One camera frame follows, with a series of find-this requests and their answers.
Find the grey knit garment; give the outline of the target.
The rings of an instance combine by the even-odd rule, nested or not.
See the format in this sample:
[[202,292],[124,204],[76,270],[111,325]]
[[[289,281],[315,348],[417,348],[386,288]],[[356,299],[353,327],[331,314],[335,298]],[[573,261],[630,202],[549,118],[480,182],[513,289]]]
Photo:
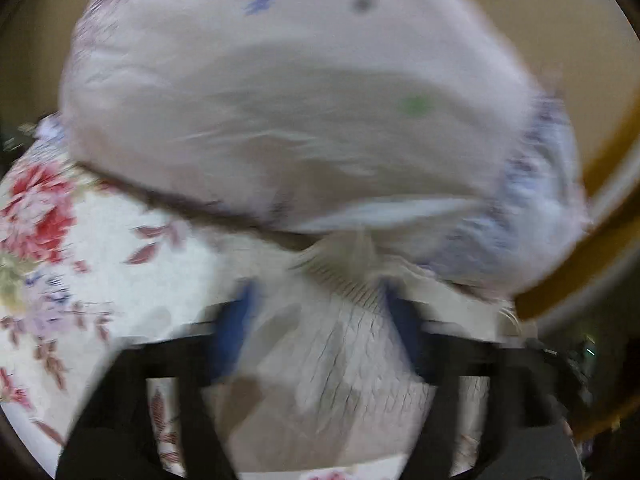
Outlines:
[[410,448],[433,390],[410,370],[382,278],[457,335],[497,341],[520,330],[508,302],[382,256],[362,233],[330,235],[302,252],[248,235],[230,235],[221,248],[221,289],[243,278],[259,287],[238,366],[208,399],[241,472],[352,466]]

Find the white floral bedspread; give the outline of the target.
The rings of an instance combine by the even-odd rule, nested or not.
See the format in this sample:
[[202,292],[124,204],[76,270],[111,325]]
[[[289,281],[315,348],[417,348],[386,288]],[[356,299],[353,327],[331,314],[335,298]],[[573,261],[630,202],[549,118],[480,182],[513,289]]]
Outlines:
[[[313,245],[154,206],[75,165],[58,120],[40,122],[36,144],[1,182],[1,406],[48,474],[121,346],[192,330],[249,280],[227,291],[219,285],[221,244],[230,235],[292,252]],[[239,473],[383,479],[408,451],[352,466]]]

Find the lilac floral pillow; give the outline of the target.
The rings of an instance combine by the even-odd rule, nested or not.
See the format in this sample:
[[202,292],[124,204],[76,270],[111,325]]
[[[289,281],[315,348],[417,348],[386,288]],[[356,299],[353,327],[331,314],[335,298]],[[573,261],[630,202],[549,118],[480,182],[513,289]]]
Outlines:
[[587,226],[564,103],[473,0],[91,0],[70,152],[280,232],[363,232],[486,295]]

